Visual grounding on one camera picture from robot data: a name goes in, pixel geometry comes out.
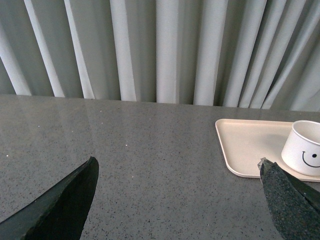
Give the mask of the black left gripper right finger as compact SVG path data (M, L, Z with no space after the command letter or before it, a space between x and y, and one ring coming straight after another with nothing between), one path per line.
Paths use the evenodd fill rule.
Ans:
M320 192L263 157L260 181L272 222L284 240L320 238Z

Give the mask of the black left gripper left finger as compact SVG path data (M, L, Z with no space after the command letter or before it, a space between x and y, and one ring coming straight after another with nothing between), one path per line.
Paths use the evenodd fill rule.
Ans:
M99 163L90 157L33 202L1 222L2 240L78 240L90 211Z

